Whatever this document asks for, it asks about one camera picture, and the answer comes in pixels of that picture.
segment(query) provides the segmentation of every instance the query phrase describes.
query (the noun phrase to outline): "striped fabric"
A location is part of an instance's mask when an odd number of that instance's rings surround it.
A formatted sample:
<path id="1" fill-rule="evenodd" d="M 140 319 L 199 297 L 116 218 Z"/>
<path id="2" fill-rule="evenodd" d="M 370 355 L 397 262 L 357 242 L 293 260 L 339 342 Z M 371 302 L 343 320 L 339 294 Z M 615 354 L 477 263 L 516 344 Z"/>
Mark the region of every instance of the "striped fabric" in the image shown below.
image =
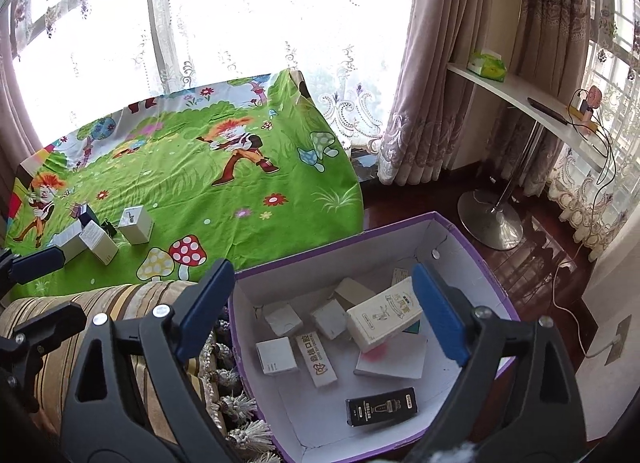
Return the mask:
<path id="1" fill-rule="evenodd" d="M 63 297 L 18 299 L 12 302 L 0 315 L 0 335 L 11 337 L 18 324 L 68 301 L 76 302 L 82 307 L 87 318 L 87 327 L 97 313 L 106 313 L 112 320 L 142 317 L 158 304 L 173 303 L 185 287 L 190 284 L 194 283 L 162 281 L 147 284 L 123 284 Z M 43 357 L 44 367 L 36 376 L 35 397 L 42 412 L 50 420 L 57 433 L 60 433 L 68 382 L 83 338 L 84 331 L 64 341 L 60 348 L 45 355 Z M 153 389 L 144 358 L 133 356 L 132 362 L 140 395 L 154 432 L 162 438 L 175 442 Z M 209 379 L 209 371 L 215 367 L 204 367 L 201 362 L 199 359 L 189 361 L 188 378 L 200 399 L 205 403 L 215 424 L 222 431 L 222 434 L 226 435 L 225 422 L 216 404 L 220 399 L 218 389 Z"/>

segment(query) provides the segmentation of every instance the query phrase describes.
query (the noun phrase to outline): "silver screw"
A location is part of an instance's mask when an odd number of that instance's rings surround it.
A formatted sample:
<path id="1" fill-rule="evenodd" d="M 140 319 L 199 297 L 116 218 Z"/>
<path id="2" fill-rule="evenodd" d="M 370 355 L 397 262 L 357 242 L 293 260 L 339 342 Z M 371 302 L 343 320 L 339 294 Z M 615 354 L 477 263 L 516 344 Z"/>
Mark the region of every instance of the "silver screw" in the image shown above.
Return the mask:
<path id="1" fill-rule="evenodd" d="M 107 317 L 106 313 L 98 313 L 94 316 L 94 324 L 96 326 L 102 326 L 105 322 L 107 322 L 108 318 L 109 317 Z"/>
<path id="2" fill-rule="evenodd" d="M 158 317 L 158 318 L 162 318 L 162 317 L 166 317 L 167 315 L 169 315 L 169 312 L 171 311 L 171 308 L 168 307 L 166 304 L 158 304 L 155 308 L 154 308 L 154 317 Z"/>
<path id="3" fill-rule="evenodd" d="M 474 315 L 478 318 L 490 318 L 494 312 L 491 311 L 491 308 L 487 308 L 486 306 L 478 306 L 474 308 Z"/>
<path id="4" fill-rule="evenodd" d="M 553 328 L 554 320 L 549 316 L 543 315 L 538 319 L 538 324 L 543 328 Z"/>

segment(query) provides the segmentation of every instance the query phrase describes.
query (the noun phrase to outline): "cartoon boy with orange hair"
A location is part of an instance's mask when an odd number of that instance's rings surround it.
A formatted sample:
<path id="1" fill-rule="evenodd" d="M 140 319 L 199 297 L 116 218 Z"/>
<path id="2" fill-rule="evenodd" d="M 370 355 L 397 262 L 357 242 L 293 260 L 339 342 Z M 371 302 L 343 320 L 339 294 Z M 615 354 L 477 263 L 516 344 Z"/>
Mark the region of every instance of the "cartoon boy with orange hair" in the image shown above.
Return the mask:
<path id="1" fill-rule="evenodd" d="M 222 175 L 215 180 L 211 186 L 224 185 L 234 180 L 234 168 L 241 158 L 251 160 L 256 166 L 260 167 L 265 173 L 272 174 L 278 172 L 279 167 L 274 166 L 269 158 L 265 157 L 260 148 L 262 147 L 262 139 L 258 135 L 248 133 L 246 125 L 251 122 L 250 117 L 242 117 L 239 119 L 229 119 L 213 126 L 209 133 L 204 136 L 198 136 L 198 140 L 209 142 L 212 151 L 225 150 L 231 152 L 231 158 L 226 163 Z M 224 144 L 216 139 L 222 136 L 226 139 Z"/>
<path id="2" fill-rule="evenodd" d="M 39 196 L 32 193 L 28 199 L 29 206 L 33 208 L 33 216 L 35 219 L 27 225 L 18 237 L 14 237 L 16 243 L 20 243 L 29 230 L 35 227 L 36 248 L 40 248 L 44 227 L 53 214 L 53 208 L 55 207 L 53 196 L 55 196 L 63 186 L 65 186 L 65 182 L 60 180 L 60 178 L 52 172 L 43 172 L 33 179 L 31 187 L 34 190 L 39 190 L 40 193 Z"/>

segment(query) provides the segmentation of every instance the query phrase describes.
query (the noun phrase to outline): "wooden floor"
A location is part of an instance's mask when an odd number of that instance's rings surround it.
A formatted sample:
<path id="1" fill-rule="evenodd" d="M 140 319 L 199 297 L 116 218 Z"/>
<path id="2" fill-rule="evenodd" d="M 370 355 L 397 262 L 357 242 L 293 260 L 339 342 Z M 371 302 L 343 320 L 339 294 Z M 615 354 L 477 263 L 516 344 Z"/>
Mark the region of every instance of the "wooden floor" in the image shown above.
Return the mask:
<path id="1" fill-rule="evenodd" d="M 551 304 L 551 281 L 560 263 L 574 257 L 577 245 L 574 230 L 559 221 L 560 209 L 545 195 L 540 198 L 524 198 L 519 191 L 512 202 L 520 214 L 525 230 L 523 241 L 508 252 L 497 252 L 474 239 L 458 218 L 457 203 L 463 192 L 474 188 L 497 191 L 489 182 L 473 176 L 474 171 L 454 173 L 444 180 L 412 186 L 383 186 L 377 181 L 361 184 L 365 207 L 366 230 L 395 223 L 425 212 L 436 211 L 455 224 L 476 247 L 507 292 L 521 320 L 536 320 L 541 315 L 551 316 L 558 326 L 566 345 L 574 370 L 584 358 L 578 344 L 578 332 L 574 319 L 565 311 Z M 560 268 L 556 279 L 556 302 L 570 309 L 580 321 L 580 337 L 589 349 L 597 326 L 582 302 L 582 294 L 589 280 L 593 263 L 587 259 L 586 249 L 580 249 L 571 266 Z M 492 413 L 499 410 L 507 388 L 509 372 L 505 372 L 494 385 L 482 413 L 476 423 L 473 439 L 479 441 L 494 427 Z M 385 455 L 399 460 L 410 447 Z"/>

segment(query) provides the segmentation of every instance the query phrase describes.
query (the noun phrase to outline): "green tissue package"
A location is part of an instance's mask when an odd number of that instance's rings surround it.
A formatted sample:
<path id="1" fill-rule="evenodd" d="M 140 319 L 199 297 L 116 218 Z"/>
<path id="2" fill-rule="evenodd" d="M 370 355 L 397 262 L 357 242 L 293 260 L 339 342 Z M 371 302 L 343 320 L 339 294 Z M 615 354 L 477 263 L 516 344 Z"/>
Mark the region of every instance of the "green tissue package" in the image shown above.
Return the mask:
<path id="1" fill-rule="evenodd" d="M 507 75 L 507 69 L 504 67 L 502 57 L 490 50 L 482 50 L 482 52 L 473 52 L 469 57 L 466 68 L 481 77 L 498 82 L 504 82 Z"/>

